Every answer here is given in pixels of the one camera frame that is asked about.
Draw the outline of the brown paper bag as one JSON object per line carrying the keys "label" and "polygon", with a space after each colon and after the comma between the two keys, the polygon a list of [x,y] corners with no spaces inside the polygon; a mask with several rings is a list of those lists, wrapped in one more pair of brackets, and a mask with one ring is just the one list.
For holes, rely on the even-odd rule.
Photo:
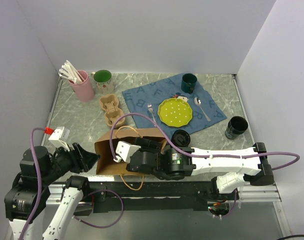
{"label": "brown paper bag", "polygon": [[[143,187],[145,175],[142,173],[129,172],[126,170],[126,163],[124,161],[115,162],[112,156],[112,150],[115,150],[120,141],[130,144],[134,143],[135,138],[148,139],[161,143],[161,150],[165,148],[167,140],[164,135],[157,128],[133,128],[131,126],[121,126],[117,130],[108,131],[100,137],[94,144],[95,152],[100,155],[97,162],[97,175],[112,175],[119,177],[123,184],[132,191],[139,191]],[[124,180],[124,176],[141,177],[139,187],[134,188]]]}

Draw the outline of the stack of black lids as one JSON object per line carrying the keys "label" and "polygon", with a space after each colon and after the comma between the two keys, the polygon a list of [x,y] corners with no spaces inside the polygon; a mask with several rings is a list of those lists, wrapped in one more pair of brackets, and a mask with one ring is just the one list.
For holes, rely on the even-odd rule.
{"label": "stack of black lids", "polygon": [[178,129],[176,130],[172,137],[171,142],[177,147],[188,147],[190,144],[191,138],[188,132]]}

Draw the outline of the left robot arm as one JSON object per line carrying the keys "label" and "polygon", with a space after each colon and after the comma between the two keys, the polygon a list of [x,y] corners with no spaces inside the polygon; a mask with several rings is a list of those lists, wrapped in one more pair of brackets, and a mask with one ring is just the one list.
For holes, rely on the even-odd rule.
{"label": "left robot arm", "polygon": [[73,144],[72,150],[59,147],[54,153],[44,146],[26,150],[20,162],[21,171],[5,196],[6,217],[14,238],[30,239],[43,222],[49,185],[67,172],[88,172],[99,159],[100,155],[84,150],[78,143]]}

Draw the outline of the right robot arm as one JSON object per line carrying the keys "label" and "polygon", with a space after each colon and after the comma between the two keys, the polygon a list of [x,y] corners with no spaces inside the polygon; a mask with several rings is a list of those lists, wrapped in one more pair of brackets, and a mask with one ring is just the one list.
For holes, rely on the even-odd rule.
{"label": "right robot arm", "polygon": [[157,146],[138,141],[127,146],[124,157],[127,171],[153,175],[160,180],[178,181],[200,174],[222,173],[212,180],[210,188],[211,195],[219,200],[246,183],[252,186],[274,183],[265,153],[262,143],[232,151],[173,147],[161,152]]}

